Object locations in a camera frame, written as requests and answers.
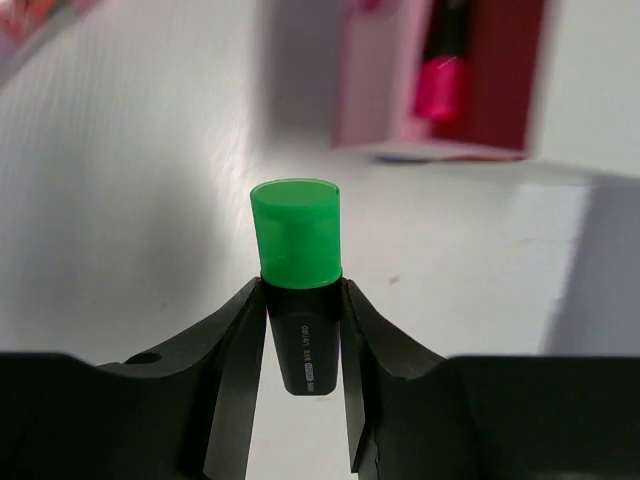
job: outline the hole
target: hole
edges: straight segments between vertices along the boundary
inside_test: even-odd
[[[154,352],[144,352],[134,355],[127,360],[125,365],[147,365],[149,363],[156,363],[162,360],[162,355]]]

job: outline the pink object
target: pink object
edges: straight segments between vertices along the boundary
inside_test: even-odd
[[[335,132],[341,145],[401,137],[406,130],[431,0],[386,2],[395,7],[387,15],[361,10],[345,20]]]
[[[422,66],[416,88],[414,114],[436,123],[455,118],[460,108],[464,61],[436,57]]]

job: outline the green highlighter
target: green highlighter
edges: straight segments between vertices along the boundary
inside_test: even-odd
[[[285,179],[251,191],[265,298],[286,389],[326,395],[338,375],[340,191]]]

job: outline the green cap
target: green cap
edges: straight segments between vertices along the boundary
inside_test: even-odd
[[[342,275],[340,190],[323,180],[286,179],[251,191],[262,278],[281,288],[329,285]]]

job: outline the highlighter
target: highlighter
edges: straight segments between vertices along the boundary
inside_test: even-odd
[[[285,388],[327,395],[338,376],[342,314],[340,192],[285,179],[251,191],[261,276]]]
[[[472,0],[434,0],[418,75],[414,116],[436,123],[458,116]]]

